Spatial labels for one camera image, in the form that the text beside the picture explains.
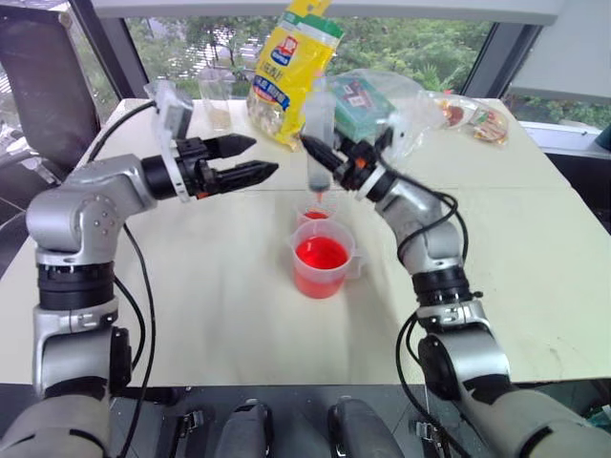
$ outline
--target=black chair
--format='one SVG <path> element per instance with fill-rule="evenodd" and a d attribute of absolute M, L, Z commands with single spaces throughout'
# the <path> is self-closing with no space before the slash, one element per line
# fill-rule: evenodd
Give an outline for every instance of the black chair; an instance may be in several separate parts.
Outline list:
<path fill-rule="evenodd" d="M 63 175 L 74 168 L 100 129 L 69 36 L 70 22 L 70 16 L 58 11 L 0 6 L 0 63 L 11 85 L 21 130 L 32 149 Z M 0 168 L 0 198 L 22 209 L 52 186 L 20 163 L 7 160 Z M 25 229 L 24 219 L 11 226 L 16 223 Z M 3 232 L 0 229 L 0 243 L 23 243 L 22 237 Z M 3 251 L 13 250 L 0 247 Z"/>

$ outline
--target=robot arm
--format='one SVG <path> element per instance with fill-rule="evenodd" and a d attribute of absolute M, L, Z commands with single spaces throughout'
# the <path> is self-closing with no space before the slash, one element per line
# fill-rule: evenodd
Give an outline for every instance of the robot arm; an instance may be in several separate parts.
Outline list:
<path fill-rule="evenodd" d="M 377 160 L 394 137 L 390 129 L 375 147 L 344 140 L 347 161 L 315 137 L 302 135 L 302 142 L 346 190 L 375 202 L 392 229 L 427 331 L 418 345 L 427 387 L 454 402 L 497 456 L 606 456 L 606 432 L 552 398 L 511 384 L 507 357 L 463 270 L 456 229 L 445 221 L 419 232 L 442 217 L 439 198 Z"/>
<path fill-rule="evenodd" d="M 131 380 L 127 329 L 114 326 L 117 239 L 125 220 L 160 199 L 207 198 L 260 183 L 277 164 L 232 169 L 208 160 L 241 154 L 243 135 L 185 139 L 192 104 L 168 82 L 156 93 L 162 155 L 91 162 L 37 196 L 27 224 L 37 243 L 39 304 L 34 308 L 34 388 L 43 399 L 24 411 L 0 444 L 0 456 L 108 456 L 109 399 Z"/>

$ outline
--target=white table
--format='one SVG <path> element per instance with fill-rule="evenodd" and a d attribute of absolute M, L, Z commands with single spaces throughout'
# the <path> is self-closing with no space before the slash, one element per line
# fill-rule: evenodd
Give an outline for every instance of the white table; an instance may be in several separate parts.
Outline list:
<path fill-rule="evenodd" d="M 121 102 L 113 119 L 138 103 Z M 491 103 L 511 117 L 500 102 Z M 152 115 L 146 111 L 118 129 L 100 157 L 159 154 Z M 216 166 L 257 158 L 280 163 L 279 171 L 248 190 L 188 205 L 166 200 L 130 219 L 157 304 L 150 385 L 397 384 L 394 340 L 416 300 L 390 229 L 370 203 L 331 191 L 338 219 L 370 263 L 333 298 L 301 295 L 284 240 L 294 228 L 294 203 L 308 195 L 305 155 L 255 131 L 243 102 L 232 102 L 232 117 L 236 132 L 259 142 Z M 431 135 L 412 155 L 410 173 L 460 202 L 472 240 L 466 271 L 484 292 L 513 380 L 611 376 L 611 239 L 511 119 L 504 148 L 457 133 Z M 205 125 L 196 103 L 189 135 L 210 136 Z M 31 380 L 33 250 L 29 239 L 0 281 L 2 383 Z M 124 237 L 116 272 L 148 315 L 137 259 Z M 119 324 L 130 328 L 135 347 L 137 323 L 125 301 Z M 407 355 L 404 360 L 409 382 L 422 383 L 419 368 Z"/>

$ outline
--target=plastic bag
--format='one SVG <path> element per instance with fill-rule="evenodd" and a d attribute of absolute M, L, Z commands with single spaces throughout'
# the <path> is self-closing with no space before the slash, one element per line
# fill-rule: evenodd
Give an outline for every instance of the plastic bag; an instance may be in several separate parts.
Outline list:
<path fill-rule="evenodd" d="M 479 100 L 454 94 L 429 93 L 446 117 L 445 129 L 472 134 L 476 139 L 504 144 L 509 121 L 499 110 Z"/>
<path fill-rule="evenodd" d="M 336 131 L 354 142 L 364 139 L 373 144 L 392 127 L 394 140 L 384 158 L 399 168 L 422 144 L 429 129 L 438 129 L 446 122 L 427 92 L 397 73 L 354 70 L 329 77 L 327 84 L 337 101 Z"/>
<path fill-rule="evenodd" d="M 321 76 L 342 37 L 324 19 L 330 0 L 295 0 L 263 47 L 246 99 L 252 122 L 294 147 L 304 119 L 300 111 L 314 79 Z"/>

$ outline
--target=syringe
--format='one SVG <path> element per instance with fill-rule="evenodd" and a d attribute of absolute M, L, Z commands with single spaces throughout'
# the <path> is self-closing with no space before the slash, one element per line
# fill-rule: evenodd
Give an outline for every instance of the syringe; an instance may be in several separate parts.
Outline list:
<path fill-rule="evenodd" d="M 302 135 L 315 136 L 332 147 L 335 127 L 335 96 L 326 91 L 326 82 L 323 77 L 314 81 L 312 90 L 313 92 L 302 108 L 302 114 L 305 117 Z M 331 187 L 330 172 L 310 155 L 307 155 L 307 187 L 317 194 L 322 194 Z"/>

